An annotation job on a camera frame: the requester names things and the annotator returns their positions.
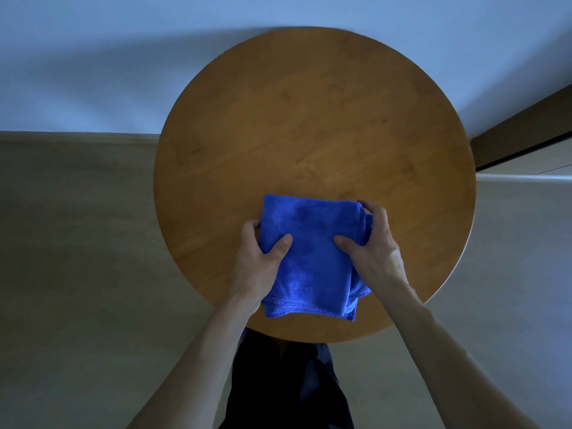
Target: person's left thumb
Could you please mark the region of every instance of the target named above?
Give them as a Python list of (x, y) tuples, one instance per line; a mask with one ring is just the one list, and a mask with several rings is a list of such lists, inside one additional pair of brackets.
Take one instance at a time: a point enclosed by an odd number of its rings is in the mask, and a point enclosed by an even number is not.
[(284, 256), (286, 256), (286, 253), (288, 252), (288, 250), (290, 250), (291, 246), (292, 246), (292, 235), (289, 233), (285, 234), (280, 239), (280, 241), (274, 244), (274, 247), (272, 247), (272, 250), (270, 250), (267, 256), (268, 258), (274, 261), (282, 262), (282, 259), (284, 258)]

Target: person's left forearm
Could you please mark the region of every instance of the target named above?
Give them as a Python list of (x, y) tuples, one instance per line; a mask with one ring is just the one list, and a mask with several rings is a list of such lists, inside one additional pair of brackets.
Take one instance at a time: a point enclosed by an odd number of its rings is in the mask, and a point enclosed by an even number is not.
[(255, 309), (247, 298), (225, 300), (128, 428), (211, 429), (240, 335)]

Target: black strip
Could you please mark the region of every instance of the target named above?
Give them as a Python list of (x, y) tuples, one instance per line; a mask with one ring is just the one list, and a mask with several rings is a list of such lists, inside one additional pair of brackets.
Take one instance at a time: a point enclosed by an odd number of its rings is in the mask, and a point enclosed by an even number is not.
[(502, 164), (503, 162), (523, 157), (524, 155), (528, 155), (531, 152), (536, 152), (537, 150), (541, 150), (544, 149), (545, 147), (552, 146), (553, 144), (560, 143), (564, 140), (568, 140), (570, 137), (572, 137), (572, 131), (568, 131), (567, 133), (562, 134), (561, 136), (555, 136), (554, 138), (543, 141), (542, 143), (539, 144), (535, 144), (534, 146), (529, 147), (528, 149), (524, 149), (519, 152), (513, 153), (507, 157), (500, 158), (497, 159), (496, 161), (489, 162), (488, 164), (481, 165), (480, 167), (476, 168), (476, 171), (481, 172), (483, 170), (489, 169), (490, 167), (494, 167), (495, 165)]

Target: table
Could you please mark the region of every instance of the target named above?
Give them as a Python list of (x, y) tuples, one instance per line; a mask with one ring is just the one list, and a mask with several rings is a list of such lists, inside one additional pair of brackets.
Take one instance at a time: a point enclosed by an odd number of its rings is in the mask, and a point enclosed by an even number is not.
[[(153, 192), (169, 252), (214, 305), (241, 224), (261, 216), (267, 193), (384, 206), (411, 286), (427, 301), (467, 242), (475, 166), (451, 103), (405, 56), (348, 31), (283, 28), (229, 49), (181, 93), (157, 147)], [(331, 343), (390, 324), (370, 294), (355, 322), (268, 319), (261, 308), (248, 326)]]

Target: towel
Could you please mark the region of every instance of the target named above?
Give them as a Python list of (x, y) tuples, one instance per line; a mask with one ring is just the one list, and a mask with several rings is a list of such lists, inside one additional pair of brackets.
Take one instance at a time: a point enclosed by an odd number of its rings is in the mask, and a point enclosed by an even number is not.
[(357, 202), (266, 195), (259, 236), (262, 252), (268, 253), (287, 233), (293, 238), (262, 300), (266, 316), (315, 313), (353, 321), (358, 298), (370, 290), (333, 237), (340, 234), (365, 245), (372, 222)]

